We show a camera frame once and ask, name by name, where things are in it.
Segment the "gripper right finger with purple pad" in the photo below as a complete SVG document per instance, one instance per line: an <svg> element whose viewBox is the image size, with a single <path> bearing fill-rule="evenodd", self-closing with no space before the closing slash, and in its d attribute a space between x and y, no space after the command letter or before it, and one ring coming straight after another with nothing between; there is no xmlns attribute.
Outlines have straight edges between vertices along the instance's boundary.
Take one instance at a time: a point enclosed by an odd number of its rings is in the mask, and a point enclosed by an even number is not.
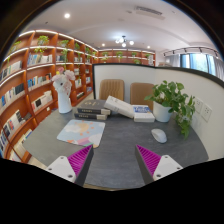
<svg viewBox="0 0 224 224"><path fill-rule="evenodd" d="M160 156L140 145L135 146L135 156L145 184L182 169L182 166L169 155Z"/></svg>

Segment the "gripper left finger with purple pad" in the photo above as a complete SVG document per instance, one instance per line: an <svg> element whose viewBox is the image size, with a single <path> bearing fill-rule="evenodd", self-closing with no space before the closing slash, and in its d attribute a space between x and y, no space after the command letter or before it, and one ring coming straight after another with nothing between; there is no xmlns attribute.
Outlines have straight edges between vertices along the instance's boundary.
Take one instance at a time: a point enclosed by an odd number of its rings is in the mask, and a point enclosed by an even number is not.
<svg viewBox="0 0 224 224"><path fill-rule="evenodd" d="M46 170L78 186L83 186L93 155L93 146L89 145L68 157L59 156Z"/></svg>

